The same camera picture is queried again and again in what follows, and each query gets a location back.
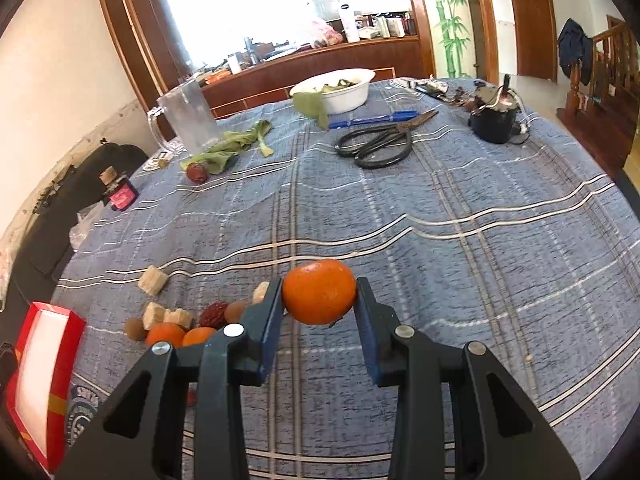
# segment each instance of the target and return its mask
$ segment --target triangular cutout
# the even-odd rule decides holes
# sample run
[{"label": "triangular cutout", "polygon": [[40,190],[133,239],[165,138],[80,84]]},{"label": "triangular cutout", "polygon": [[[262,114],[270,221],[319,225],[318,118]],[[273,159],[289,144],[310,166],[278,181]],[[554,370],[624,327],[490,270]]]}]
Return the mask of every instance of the triangular cutout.
[{"label": "triangular cutout", "polygon": [[104,431],[126,438],[136,438],[138,436],[150,382],[150,373],[144,372],[140,374],[126,391],[120,403],[107,416],[103,425]]},{"label": "triangular cutout", "polygon": [[496,374],[488,374],[486,380],[489,385],[491,400],[494,404],[500,435],[507,438],[531,432],[533,423],[516,400],[511,397],[511,394],[498,376]]}]

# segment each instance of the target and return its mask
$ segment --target bottle label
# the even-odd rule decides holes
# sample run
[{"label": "bottle label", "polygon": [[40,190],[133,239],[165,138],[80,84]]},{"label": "bottle label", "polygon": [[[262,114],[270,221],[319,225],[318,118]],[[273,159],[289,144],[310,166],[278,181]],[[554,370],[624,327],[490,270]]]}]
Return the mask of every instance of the bottle label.
[{"label": "bottle label", "polygon": [[121,211],[126,209],[135,199],[136,195],[129,186],[122,186],[110,196],[111,203]]}]

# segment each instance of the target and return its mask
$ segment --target staircase railing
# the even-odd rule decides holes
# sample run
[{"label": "staircase railing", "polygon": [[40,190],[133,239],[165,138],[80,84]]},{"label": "staircase railing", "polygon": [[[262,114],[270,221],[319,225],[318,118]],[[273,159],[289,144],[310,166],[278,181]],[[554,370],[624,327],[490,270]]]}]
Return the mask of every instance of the staircase railing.
[{"label": "staircase railing", "polygon": [[571,89],[567,94],[566,110],[576,114],[607,99],[610,90],[625,89],[640,96],[638,72],[638,43],[630,27],[620,23],[593,37],[591,82],[587,95],[580,92],[580,62],[572,66]]}]

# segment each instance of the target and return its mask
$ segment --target bowl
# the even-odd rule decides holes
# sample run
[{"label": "bowl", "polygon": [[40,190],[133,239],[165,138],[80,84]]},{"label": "bowl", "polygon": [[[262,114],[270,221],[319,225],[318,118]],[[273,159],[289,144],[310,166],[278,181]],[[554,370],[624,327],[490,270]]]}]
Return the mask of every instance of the bowl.
[{"label": "bowl", "polygon": [[326,74],[316,75],[295,85],[289,95],[299,92],[317,92],[324,85],[336,86],[340,79],[356,83],[342,90],[322,94],[324,109],[328,114],[343,114],[362,106],[369,96],[369,83],[376,76],[373,70],[367,68],[348,68],[336,70]]}]

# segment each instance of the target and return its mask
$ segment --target cork stopper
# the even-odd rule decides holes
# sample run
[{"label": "cork stopper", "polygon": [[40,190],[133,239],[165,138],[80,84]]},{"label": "cork stopper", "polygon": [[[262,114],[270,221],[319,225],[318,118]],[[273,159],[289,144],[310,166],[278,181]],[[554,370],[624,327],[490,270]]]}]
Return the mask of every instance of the cork stopper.
[{"label": "cork stopper", "polygon": [[108,186],[111,182],[116,180],[117,177],[118,177],[118,173],[113,168],[113,166],[109,166],[106,170],[104,170],[100,174],[100,180],[103,182],[105,186]]}]

